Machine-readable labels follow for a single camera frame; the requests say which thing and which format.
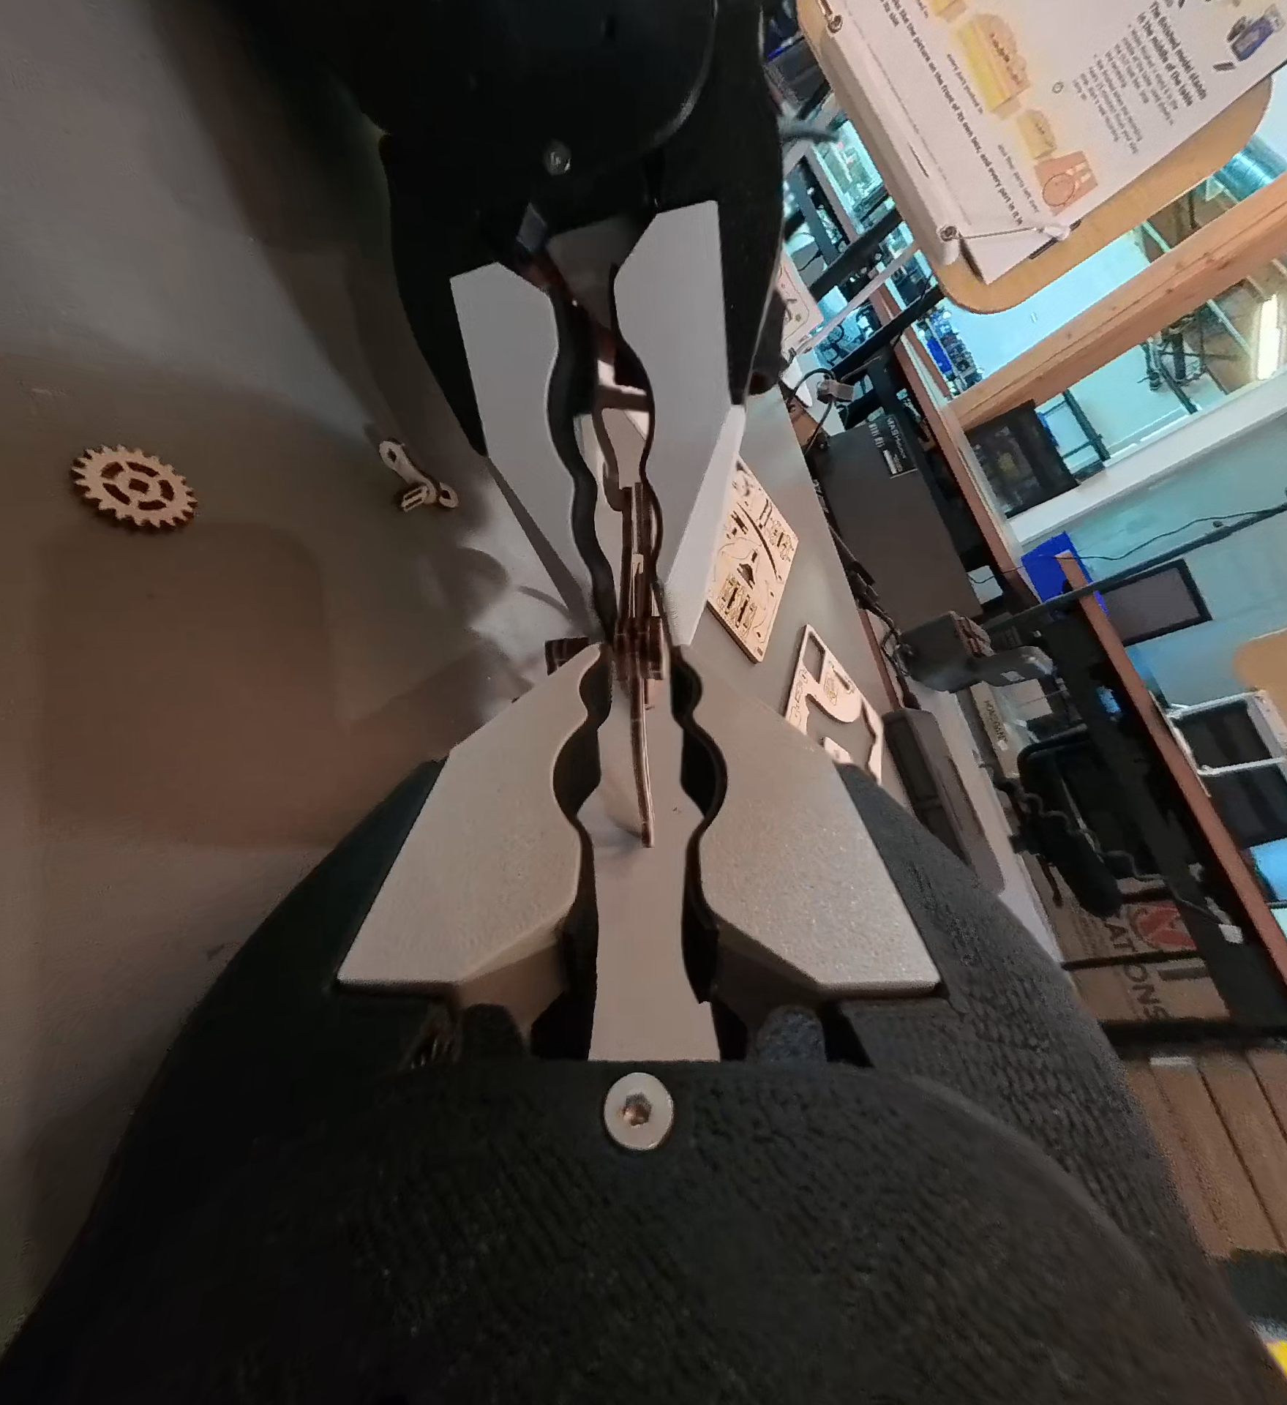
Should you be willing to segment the wooden parts sheet curved cutout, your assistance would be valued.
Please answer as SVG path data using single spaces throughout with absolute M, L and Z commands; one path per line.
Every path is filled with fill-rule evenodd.
M 860 766 L 862 774 L 881 784 L 881 715 L 812 624 L 796 642 L 785 721 L 833 764 Z

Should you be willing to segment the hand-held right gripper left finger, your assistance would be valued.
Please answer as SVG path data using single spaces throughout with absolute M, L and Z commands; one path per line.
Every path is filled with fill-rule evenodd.
M 614 656 L 586 645 L 461 740 L 341 967 L 341 986 L 442 1004 L 559 1004 L 597 988 L 597 731 Z

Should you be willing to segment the wooden gear axle assembly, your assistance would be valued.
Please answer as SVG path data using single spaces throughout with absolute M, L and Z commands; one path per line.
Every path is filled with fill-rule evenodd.
M 619 689 L 636 683 L 648 689 L 668 679 L 668 619 L 657 607 L 629 610 L 615 619 L 614 674 Z

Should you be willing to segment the grey power adapter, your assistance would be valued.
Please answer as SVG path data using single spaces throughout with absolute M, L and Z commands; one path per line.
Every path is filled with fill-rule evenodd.
M 1023 686 L 1055 679 L 1055 659 L 1037 645 L 999 650 L 990 630 L 961 614 L 946 614 L 897 636 L 909 674 L 934 695 L 974 686 Z

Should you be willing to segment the brown cardboard boxes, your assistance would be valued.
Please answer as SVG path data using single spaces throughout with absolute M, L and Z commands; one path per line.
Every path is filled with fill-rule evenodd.
M 1126 1064 L 1198 1244 L 1287 1254 L 1287 1044 L 1241 1032 L 1176 904 L 1090 916 L 1032 866 L 1064 967 Z

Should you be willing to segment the blue plastic bin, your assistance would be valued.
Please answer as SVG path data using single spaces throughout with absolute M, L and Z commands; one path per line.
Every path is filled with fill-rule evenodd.
M 1091 576 L 1090 576 L 1090 565 L 1076 552 L 1074 535 L 1066 535 L 1066 530 L 1050 535 L 1050 539 L 1037 543 L 1031 552 L 1023 552 L 1023 573 L 1026 573 L 1037 603 L 1050 603 L 1050 599 L 1074 589 L 1071 578 L 1066 578 L 1064 557 L 1076 561 L 1081 576 L 1076 576 L 1074 587 L 1086 587 Z

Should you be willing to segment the wooden link piece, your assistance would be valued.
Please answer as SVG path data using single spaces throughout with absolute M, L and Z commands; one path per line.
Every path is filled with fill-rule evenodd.
M 459 508 L 459 492 L 442 480 L 433 480 L 417 461 L 406 455 L 400 438 L 380 438 L 375 445 L 380 461 L 401 480 L 400 508 L 420 514 L 420 508 Z

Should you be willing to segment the black flat box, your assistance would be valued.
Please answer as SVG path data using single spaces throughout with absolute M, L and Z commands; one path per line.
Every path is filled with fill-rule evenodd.
M 871 427 L 833 436 L 812 461 L 833 530 L 875 578 L 875 594 L 899 630 L 946 614 L 979 619 L 980 603 L 954 539 L 919 469 L 897 458 Z

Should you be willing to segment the dark monitor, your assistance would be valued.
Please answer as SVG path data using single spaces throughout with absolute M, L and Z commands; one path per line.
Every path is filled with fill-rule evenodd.
M 1214 624 L 1186 557 L 1095 594 L 1126 650 Z

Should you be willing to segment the wooden support post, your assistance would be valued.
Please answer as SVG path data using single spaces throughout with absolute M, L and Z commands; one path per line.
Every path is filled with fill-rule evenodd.
M 1193 232 L 997 375 L 954 394 L 946 406 L 946 422 L 970 433 L 1026 401 L 1050 401 L 1281 254 L 1287 254 L 1287 175 Z

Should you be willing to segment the wooden model frame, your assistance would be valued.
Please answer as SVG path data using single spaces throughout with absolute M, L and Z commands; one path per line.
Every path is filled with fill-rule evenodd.
M 629 461 L 615 449 L 608 417 L 652 427 L 652 398 L 641 375 L 615 380 L 615 350 L 562 353 L 546 391 L 546 427 L 559 449 L 551 486 L 566 492 L 539 527 L 551 530 L 555 576 L 562 587 L 576 587 L 576 614 L 586 618 L 604 642 L 614 663 L 615 619 L 629 610 L 657 607 L 661 589 L 661 506 L 645 476 L 645 458 Z M 615 689 L 629 727 L 629 764 L 636 796 L 636 836 L 657 846 L 657 803 L 648 774 L 648 707 L 664 695 L 661 686 L 636 683 Z

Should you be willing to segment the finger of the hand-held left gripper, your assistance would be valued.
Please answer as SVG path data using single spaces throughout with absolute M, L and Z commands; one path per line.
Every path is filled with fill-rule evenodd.
M 731 391 L 718 206 L 657 213 L 614 284 L 615 329 L 652 394 L 645 480 L 661 506 L 657 578 L 689 645 L 725 543 L 744 406 Z
M 450 281 L 484 455 L 543 546 L 568 610 L 615 637 L 615 576 L 597 543 L 597 469 L 578 422 L 597 398 L 589 316 L 511 267 Z

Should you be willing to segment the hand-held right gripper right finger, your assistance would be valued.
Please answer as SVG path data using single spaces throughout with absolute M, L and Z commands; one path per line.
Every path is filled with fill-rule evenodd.
M 716 1032 L 776 1011 L 899 1004 L 942 991 L 937 962 L 850 784 L 768 706 L 677 650 L 688 840 L 682 962 Z

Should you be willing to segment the wooden gear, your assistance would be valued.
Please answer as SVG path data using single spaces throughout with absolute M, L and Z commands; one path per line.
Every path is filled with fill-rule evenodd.
M 95 518 L 125 530 L 181 530 L 201 514 L 191 482 L 139 445 L 91 445 L 77 455 L 72 482 Z

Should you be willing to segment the printed instruction sheet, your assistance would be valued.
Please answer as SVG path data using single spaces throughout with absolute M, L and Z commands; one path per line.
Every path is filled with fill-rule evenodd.
M 997 284 L 1287 66 L 1287 0 L 840 0 L 820 66 L 919 246 Z

